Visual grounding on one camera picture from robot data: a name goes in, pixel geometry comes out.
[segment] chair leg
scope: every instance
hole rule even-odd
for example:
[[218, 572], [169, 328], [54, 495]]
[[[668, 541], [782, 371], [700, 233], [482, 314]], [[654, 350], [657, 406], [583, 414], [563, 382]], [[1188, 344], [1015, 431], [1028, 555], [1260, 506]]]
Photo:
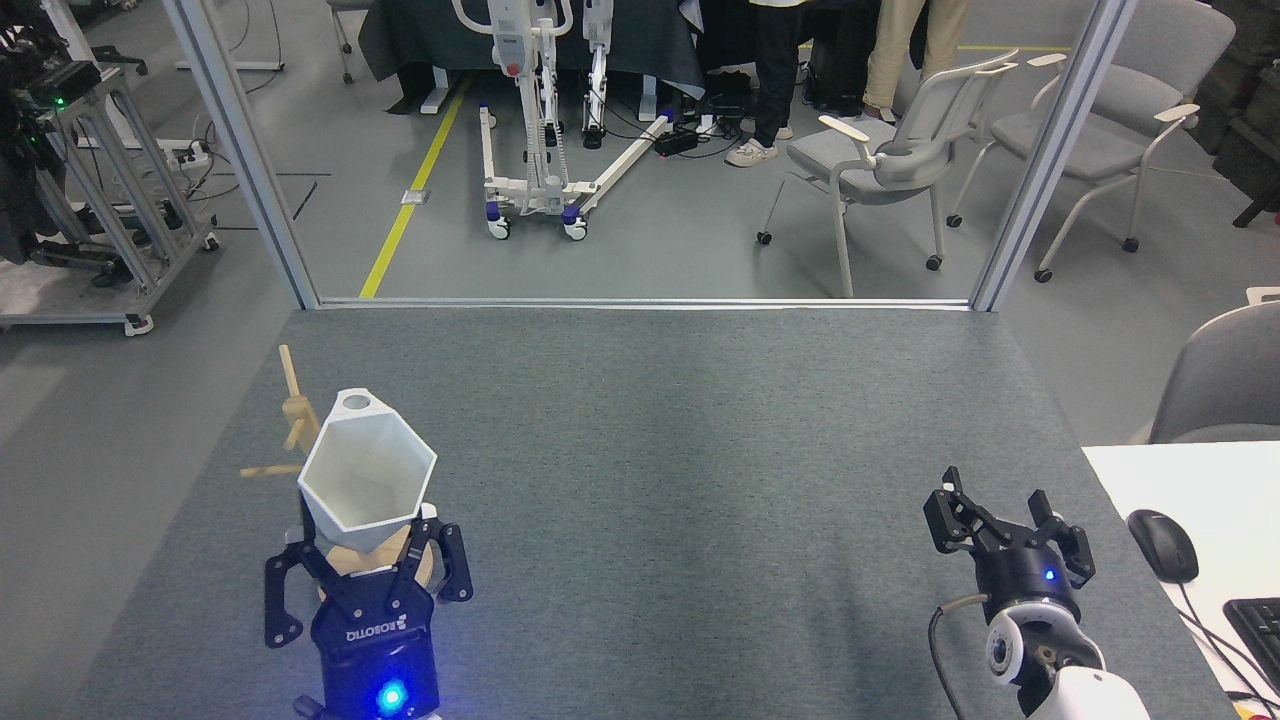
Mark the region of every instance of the chair leg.
[[1048, 269], [1050, 260], [1053, 259], [1053, 255], [1057, 252], [1059, 246], [1062, 245], [1062, 240], [1066, 237], [1066, 233], [1071, 231], [1071, 225], [1075, 223], [1075, 218], [1080, 214], [1080, 209], [1084, 208], [1085, 202], [1093, 200], [1094, 197], [1102, 195], [1103, 192], [1110, 192], [1117, 187], [1126, 186], [1134, 182], [1135, 179], [1138, 179], [1137, 176], [1126, 176], [1108, 184], [1100, 184], [1098, 187], [1094, 187], [1093, 190], [1080, 196], [1080, 199], [1075, 201], [1075, 206], [1073, 206], [1071, 211], [1066, 215], [1066, 220], [1062, 222], [1062, 227], [1059, 228], [1057, 236], [1053, 237], [1052, 245], [1048, 246], [1048, 250], [1044, 251], [1044, 256], [1041, 258], [1041, 264], [1039, 268], [1037, 268], [1037, 274], [1043, 273], [1044, 270]]
[[836, 252], [840, 255], [840, 277], [844, 282], [845, 297], [854, 296], [854, 273], [849, 266], [849, 237], [845, 233], [845, 199], [838, 192], [831, 195], [836, 219]]
[[787, 181], [791, 179], [791, 173], [782, 176], [782, 182], [778, 183], [778, 191], [773, 193], [773, 205], [769, 205], [769, 214], [764, 217], [764, 224], [760, 225], [760, 231], [755, 233], [755, 241], [760, 245], [768, 245], [773, 242], [773, 233], [769, 232], [769, 223], [773, 222], [773, 213], [778, 209], [778, 200], [782, 199], [782, 188], [787, 186]]
[[338, 38], [338, 58], [342, 60], [342, 82], [351, 85], [351, 69], [347, 68], [347, 53], [351, 49], [351, 44], [347, 42], [347, 31], [342, 27], [338, 10], [329, 8], [329, 13], [333, 15], [333, 35]]
[[1133, 210], [1129, 213], [1129, 234], [1124, 236], [1124, 245], [1120, 247], [1125, 252], [1138, 251], [1138, 209], [1142, 206], [1142, 181], [1147, 177], [1147, 169], [1138, 169], [1138, 187], [1133, 191]]
[[929, 206], [933, 210], [933, 255], [924, 261], [924, 266], [931, 270], [937, 270], [942, 266], [942, 260], [947, 256], [946, 250], [942, 247], [942, 195], [938, 192], [938, 186], [929, 187]]
[[960, 227], [960, 204], [964, 202], [964, 196], [969, 193], [969, 186], [973, 184], [973, 177], [978, 174], [978, 165], [982, 165], [982, 159], [987, 156], [987, 151], [995, 145], [995, 140], [988, 140], [982, 150], [978, 150], [978, 156], [973, 159], [973, 167], [969, 168], [969, 174], [964, 178], [964, 184], [960, 186], [960, 195], [956, 195], [956, 201], [951, 205], [951, 213], [947, 215], [947, 227], [957, 228]]

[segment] person's leg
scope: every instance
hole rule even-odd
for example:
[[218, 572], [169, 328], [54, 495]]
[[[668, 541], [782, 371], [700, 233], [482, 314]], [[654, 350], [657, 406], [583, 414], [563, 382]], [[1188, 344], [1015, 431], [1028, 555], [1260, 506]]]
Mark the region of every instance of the person's leg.
[[948, 70], [956, 61], [956, 47], [964, 32], [969, 0], [932, 0], [929, 4], [929, 38], [924, 44], [922, 77]]
[[778, 128], [791, 117], [796, 69], [800, 65], [801, 6], [762, 6], [755, 40], [755, 73], [760, 92], [755, 100], [755, 141], [773, 147]]
[[868, 109], [890, 108], [897, 91], [897, 76], [902, 72], [902, 58], [911, 40], [911, 28], [920, 15], [924, 0], [883, 0], [881, 17], [876, 24], [876, 50], [867, 61], [867, 92], [863, 104]]

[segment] gray floor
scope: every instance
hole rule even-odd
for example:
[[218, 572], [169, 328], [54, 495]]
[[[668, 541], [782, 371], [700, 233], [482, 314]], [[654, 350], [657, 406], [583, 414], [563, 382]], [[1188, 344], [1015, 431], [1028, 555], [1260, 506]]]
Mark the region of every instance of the gray floor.
[[[243, 6], [220, 8], [234, 41]], [[352, 296], [439, 119], [383, 114], [398, 91], [392, 82], [374, 83], [358, 55], [356, 83], [343, 86], [321, 4], [280, 0], [276, 8], [289, 68], [252, 101], [276, 170], [291, 173], [282, 179], [289, 202], [301, 204], [317, 183], [297, 222], [320, 291]], [[1053, 8], [1052, 18], [1005, 37], [998, 28], [1010, 18], [1023, 22], [1021, 10], [975, 4], [966, 41], [1064, 44], [1078, 6]], [[253, 5], [238, 56], [274, 55], [269, 17], [266, 6]], [[355, 28], [355, 18], [347, 19]], [[198, 135], [198, 94], [189, 77], [168, 69], [178, 59], [169, 37], [154, 0], [91, 32], [95, 42], [116, 42], [151, 63], [152, 74], [134, 85], [160, 135]], [[244, 76], [248, 87], [261, 79]], [[1037, 85], [1030, 73], [1011, 78], [997, 108], [1019, 106]], [[429, 183], [433, 197], [415, 213], [380, 296], [823, 297], [837, 287], [820, 201], [797, 196], [790, 219], [780, 218], [794, 231], [776, 233], [767, 250], [750, 242], [760, 197], [782, 163], [735, 173], [716, 159], [649, 156], [620, 186], [625, 195], [602, 205], [582, 243], [539, 218], [518, 223], [512, 241], [494, 242], [468, 204], [479, 196], [479, 142], [475, 128], [465, 127], [470, 108], [468, 100]], [[803, 106], [795, 123], [801, 132], [817, 127]], [[571, 151], [571, 168], [589, 172], [594, 160], [582, 159], [580, 147]], [[961, 152], [968, 161], [973, 149]], [[1262, 217], [1248, 229], [1231, 228], [1245, 199], [1220, 178], [1199, 177], [1211, 174], [1210, 159], [1189, 138], [1176, 137], [1156, 164], [1179, 172], [1152, 182], [1137, 255], [1117, 247], [1125, 199], [1103, 199], [1059, 255], [1053, 282], [1038, 286], [1024, 269], [1004, 311], [1084, 445], [1132, 437], [1149, 419], [1185, 337], [1243, 304], [1245, 287], [1277, 284], [1280, 277], [1276, 225]], [[992, 179], [968, 204], [942, 273], [920, 266], [929, 245], [927, 202], [851, 210], [859, 291], [966, 295], [1018, 163], [997, 156], [988, 172]], [[206, 190], [233, 182], [215, 176]], [[1078, 192], [1060, 188], [1034, 255]], [[695, 200], [699, 213], [686, 218], [654, 210]], [[209, 206], [224, 227], [252, 224], [234, 195]], [[156, 309], [150, 336], [125, 341], [115, 327], [0, 334], [0, 542], [9, 548], [0, 560], [0, 717], [52, 716], [79, 683], [253, 369], [273, 350], [287, 315], [274, 270], [252, 232], [224, 229], [220, 237], [223, 250], [196, 258]], [[545, 284], [530, 281], [538, 273], [547, 273]]]

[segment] sneaker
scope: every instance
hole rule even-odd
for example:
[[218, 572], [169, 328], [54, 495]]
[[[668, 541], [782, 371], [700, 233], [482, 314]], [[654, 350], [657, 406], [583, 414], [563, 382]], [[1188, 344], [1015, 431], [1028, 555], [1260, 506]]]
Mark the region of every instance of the sneaker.
[[[742, 118], [742, 122], [739, 124], [739, 127], [742, 128], [742, 132], [748, 135], [754, 133], [755, 118]], [[791, 129], [791, 126], [782, 126], [778, 128], [778, 135], [774, 136], [774, 140], [791, 140], [795, 136], [796, 132]]]
[[724, 161], [735, 168], [750, 168], [753, 165], [759, 165], [760, 163], [767, 163], [777, 156], [777, 147], [765, 147], [756, 142], [753, 137], [740, 147], [730, 150], [728, 155], [724, 156]]

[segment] gray upholstered chair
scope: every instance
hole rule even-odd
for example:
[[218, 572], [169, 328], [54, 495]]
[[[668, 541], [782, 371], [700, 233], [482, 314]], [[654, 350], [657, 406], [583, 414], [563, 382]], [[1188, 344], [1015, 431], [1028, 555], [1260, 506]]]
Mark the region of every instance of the gray upholstered chair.
[[755, 240], [769, 245], [769, 222], [792, 179], [803, 187], [826, 193], [832, 201], [836, 222], [836, 249], [846, 297], [854, 296], [852, 272], [845, 232], [845, 210], [852, 202], [888, 205], [929, 191], [933, 206], [936, 252], [925, 266], [937, 270], [946, 256], [942, 246], [942, 202], [936, 183], [955, 164], [955, 142], [970, 132], [974, 118], [991, 96], [1004, 73], [1014, 67], [1009, 60], [1018, 53], [954, 68], [920, 83], [911, 106], [897, 127], [878, 119], [819, 118], [831, 129], [796, 140], [787, 156], [800, 172], [788, 170], [773, 196], [769, 214]]
[[[1071, 208], [1041, 258], [1036, 269], [1037, 281], [1048, 282], [1053, 277], [1048, 264], [1080, 209], [1098, 195], [1132, 183], [1137, 183], [1137, 190], [1129, 214], [1129, 234], [1121, 247], [1126, 252], [1138, 251], [1138, 209], [1147, 164], [1156, 147], [1199, 109], [1198, 105], [1184, 104], [1184, 100], [1196, 94], [1196, 87], [1234, 35], [1235, 26], [1226, 15], [1196, 0], [1140, 0], [1064, 168], [1066, 177], [1093, 187]], [[1057, 64], [1061, 72], [1065, 59], [1065, 55], [1055, 54], [1028, 60], [1027, 64]], [[1037, 108], [1057, 81], [1053, 78], [1041, 88], [1030, 111], [992, 123], [991, 137], [978, 151], [978, 159], [947, 215], [948, 227], [960, 225], [960, 202], [992, 145], [998, 143], [1023, 159], [1030, 154], [1044, 120], [1043, 111]]]
[[1231, 310], [1183, 346], [1148, 442], [1280, 441], [1280, 302]]
[[338, 13], [353, 13], [367, 10], [374, 6], [374, 0], [325, 0], [329, 4], [329, 13], [333, 15], [333, 33], [338, 38], [338, 56], [342, 58], [342, 82], [351, 85], [351, 69], [347, 68], [347, 55], [351, 55], [351, 42], [347, 41], [347, 31], [342, 27]]

